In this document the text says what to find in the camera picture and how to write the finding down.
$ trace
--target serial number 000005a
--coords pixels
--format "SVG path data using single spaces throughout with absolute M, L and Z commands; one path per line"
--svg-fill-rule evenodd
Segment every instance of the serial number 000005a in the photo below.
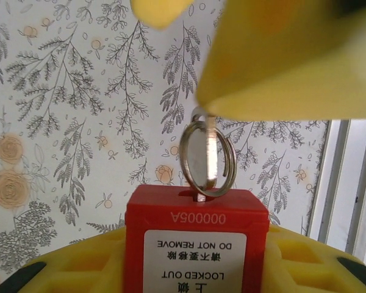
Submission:
M 224 225 L 226 222 L 225 214 L 209 214 L 202 212 L 171 212 L 174 223 L 195 223 Z

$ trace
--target black plastic part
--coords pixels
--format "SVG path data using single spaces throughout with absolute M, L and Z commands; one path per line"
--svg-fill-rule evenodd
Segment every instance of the black plastic part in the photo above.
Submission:
M 348 258 L 337 258 L 338 262 L 341 263 L 350 273 L 354 275 L 359 281 L 366 286 L 366 266 L 358 262 L 352 261 Z
M 346 16 L 366 8 L 366 0 L 335 0 L 340 16 Z
M 44 267 L 46 267 L 46 263 L 41 261 L 22 267 L 0 284 L 0 293 L 18 293 Z

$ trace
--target red lockout padlock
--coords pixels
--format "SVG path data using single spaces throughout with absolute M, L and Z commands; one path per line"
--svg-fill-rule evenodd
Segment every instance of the red lockout padlock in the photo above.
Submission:
M 259 293 L 268 211 L 250 191 L 197 202 L 189 187 L 138 186 L 125 214 L 124 293 Z

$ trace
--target orange flower pattern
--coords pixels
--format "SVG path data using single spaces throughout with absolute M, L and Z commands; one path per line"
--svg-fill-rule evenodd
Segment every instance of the orange flower pattern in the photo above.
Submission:
M 13 170 L 0 172 L 0 206 L 5 209 L 18 208 L 29 199 L 29 183 L 22 174 Z
M 299 184 L 301 181 L 304 181 L 304 179 L 306 178 L 306 172 L 301 167 L 302 164 L 298 166 L 297 170 L 294 170 L 294 173 L 296 173 L 295 176 L 297 178 L 297 184 Z
M 173 155 L 173 156 L 176 156 L 178 153 L 179 153 L 179 148 L 177 146 L 173 146 L 171 147 L 170 149 L 170 153 Z
M 38 31 L 36 28 L 31 26 L 25 26 L 23 29 L 23 35 L 29 38 L 36 38 L 38 35 Z
M 10 134 L 0 138 L 0 159 L 9 164 L 17 164 L 22 155 L 23 147 L 18 138 Z
M 160 165 L 156 168 L 156 178 L 164 185 L 171 184 L 173 180 L 173 169 L 166 165 Z

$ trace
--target white window frame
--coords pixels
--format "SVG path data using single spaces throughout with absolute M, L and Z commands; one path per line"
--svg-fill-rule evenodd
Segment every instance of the white window frame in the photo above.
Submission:
M 308 236 L 366 263 L 366 120 L 333 120 Z

